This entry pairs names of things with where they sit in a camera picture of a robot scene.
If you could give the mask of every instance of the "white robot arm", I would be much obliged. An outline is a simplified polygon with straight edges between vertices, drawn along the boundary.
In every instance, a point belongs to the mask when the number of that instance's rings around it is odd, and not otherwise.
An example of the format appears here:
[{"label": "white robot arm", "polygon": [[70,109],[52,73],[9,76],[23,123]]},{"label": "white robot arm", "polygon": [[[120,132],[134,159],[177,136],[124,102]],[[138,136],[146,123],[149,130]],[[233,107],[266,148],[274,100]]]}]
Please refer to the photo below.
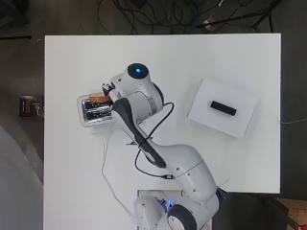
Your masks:
[{"label": "white robot arm", "polygon": [[153,196],[140,196],[134,213],[142,230],[199,230],[219,209],[217,186],[200,154],[187,145],[160,146],[148,139],[138,125],[163,108],[161,90],[152,83],[148,68],[130,65],[123,74],[111,79],[107,93],[114,105],[111,115],[115,125],[144,152],[153,165],[174,176],[186,196],[165,213]]}]

